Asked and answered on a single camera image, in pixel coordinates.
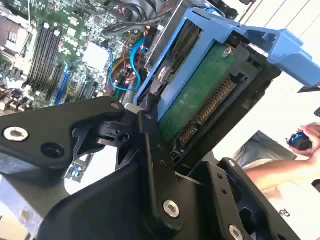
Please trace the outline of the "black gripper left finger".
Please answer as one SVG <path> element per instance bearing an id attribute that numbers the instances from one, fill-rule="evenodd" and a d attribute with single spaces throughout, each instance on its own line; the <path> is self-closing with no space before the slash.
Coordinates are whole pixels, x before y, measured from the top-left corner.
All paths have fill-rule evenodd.
<path id="1" fill-rule="evenodd" d="M 0 118 L 0 172 L 28 187 L 52 189 L 80 157 L 117 148 L 117 169 L 138 166 L 143 217 L 150 232 L 180 232 L 183 203 L 167 146 L 154 117 L 110 96 Z"/>

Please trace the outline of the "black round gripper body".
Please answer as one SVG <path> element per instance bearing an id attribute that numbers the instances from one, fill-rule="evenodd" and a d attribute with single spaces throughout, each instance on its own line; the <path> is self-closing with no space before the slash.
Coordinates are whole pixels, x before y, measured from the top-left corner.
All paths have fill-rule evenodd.
<path id="1" fill-rule="evenodd" d="M 185 216 L 171 240 L 208 240 L 210 230 L 201 203 L 203 187 L 177 174 Z M 39 240 L 157 240 L 146 228 L 139 168 L 126 166 L 56 204 L 44 218 Z"/>

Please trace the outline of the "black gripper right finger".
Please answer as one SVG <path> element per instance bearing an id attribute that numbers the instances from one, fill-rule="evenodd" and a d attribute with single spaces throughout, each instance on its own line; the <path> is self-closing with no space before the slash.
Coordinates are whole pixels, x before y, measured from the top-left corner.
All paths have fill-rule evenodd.
<path id="1" fill-rule="evenodd" d="M 230 158 L 202 161 L 189 173 L 204 188 L 206 217 L 219 240 L 297 240 L 242 168 Z"/>

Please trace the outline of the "person's bare hand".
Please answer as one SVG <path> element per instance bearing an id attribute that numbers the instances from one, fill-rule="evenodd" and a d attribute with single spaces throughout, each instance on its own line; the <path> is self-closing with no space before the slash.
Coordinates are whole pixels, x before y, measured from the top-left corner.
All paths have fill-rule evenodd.
<path id="1" fill-rule="evenodd" d="M 307 162 L 312 165 L 320 164 L 320 124 L 311 123 L 299 128 L 312 142 L 312 148 L 304 151 L 296 150 L 299 155 L 308 157 Z"/>

